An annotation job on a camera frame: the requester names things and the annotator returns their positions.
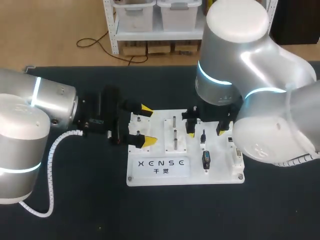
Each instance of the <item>white storage bin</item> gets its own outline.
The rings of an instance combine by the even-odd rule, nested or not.
[[[113,6],[124,32],[152,32],[156,0],[143,4],[116,4]]]
[[[161,7],[163,30],[189,32],[195,29],[202,0],[157,0]]]

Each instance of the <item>wooden floor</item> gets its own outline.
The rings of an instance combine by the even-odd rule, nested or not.
[[[99,46],[79,49],[78,39],[99,38],[107,31],[102,0],[1,0],[0,67],[124,66]],[[102,44],[110,50],[109,38]],[[312,61],[320,60],[320,44],[284,46]],[[198,56],[152,56],[144,65],[194,65]]]

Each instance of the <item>black table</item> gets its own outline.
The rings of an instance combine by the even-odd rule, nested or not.
[[[312,63],[320,76],[320,63]],[[154,110],[185,109],[198,98],[195,66],[37,67],[29,74],[75,86],[79,94],[114,84]],[[128,129],[123,113],[120,127]],[[52,130],[32,195],[49,206],[48,150],[62,133]],[[128,187],[127,148],[101,135],[72,136],[53,160],[55,206],[38,218],[20,205],[0,205],[4,240],[284,240],[318,239],[320,160],[280,168],[246,158],[244,184]]]

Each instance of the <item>screw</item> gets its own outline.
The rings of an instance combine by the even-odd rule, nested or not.
[[[58,125],[59,121],[57,119],[52,119],[51,120],[52,125]]]

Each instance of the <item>power cord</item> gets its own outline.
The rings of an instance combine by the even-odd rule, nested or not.
[[[143,61],[132,61],[132,59],[134,59],[136,56],[132,56],[130,60],[127,60],[127,59],[124,59],[124,58],[120,58],[120,57],[114,56],[114,55],[112,55],[111,53],[107,52],[107,50],[102,46],[102,44],[101,44],[99,41],[100,41],[101,39],[103,39],[105,36],[107,36],[108,33],[109,33],[109,31],[107,31],[105,34],[103,34],[98,40],[97,40],[97,39],[94,39],[94,38],[91,38],[91,37],[81,38],[80,40],[78,40],[78,41],[76,42],[76,46],[77,46],[78,48],[84,49],[84,48],[89,48],[89,47],[91,47],[91,46],[93,46],[93,45],[95,45],[95,44],[99,44],[100,47],[102,48],[102,50],[103,50],[106,54],[108,54],[110,57],[113,57],[113,58],[115,58],[115,59],[119,59],[119,60],[128,62],[128,66],[129,66],[131,63],[134,63],[134,64],[142,64],[142,63],[145,63],[145,62],[149,59],[148,56],[145,55],[145,60],[143,60]],[[84,41],[84,40],[91,40],[91,41],[93,41],[93,43],[88,44],[88,45],[79,45],[79,43],[80,43],[81,41]]]

